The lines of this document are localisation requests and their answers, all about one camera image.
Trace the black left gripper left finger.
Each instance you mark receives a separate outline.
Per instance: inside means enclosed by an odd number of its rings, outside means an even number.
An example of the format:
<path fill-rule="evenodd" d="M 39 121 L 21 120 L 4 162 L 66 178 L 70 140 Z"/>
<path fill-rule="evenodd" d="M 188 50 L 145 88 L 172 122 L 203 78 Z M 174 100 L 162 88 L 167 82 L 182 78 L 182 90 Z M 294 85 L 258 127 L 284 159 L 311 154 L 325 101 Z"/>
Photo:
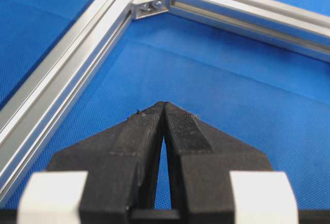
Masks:
<path fill-rule="evenodd" d="M 18 223 L 128 223 L 162 143 L 164 103 L 56 152 L 31 175 Z"/>

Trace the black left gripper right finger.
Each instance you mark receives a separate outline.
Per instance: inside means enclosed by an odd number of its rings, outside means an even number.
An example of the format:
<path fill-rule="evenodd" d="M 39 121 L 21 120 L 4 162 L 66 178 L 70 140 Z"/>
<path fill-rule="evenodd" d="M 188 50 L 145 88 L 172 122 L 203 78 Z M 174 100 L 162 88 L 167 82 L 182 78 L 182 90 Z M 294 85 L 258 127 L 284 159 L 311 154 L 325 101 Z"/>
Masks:
<path fill-rule="evenodd" d="M 188 223 L 298 223 L 297 202 L 268 157 L 174 104 L 164 104 L 173 205 Z"/>

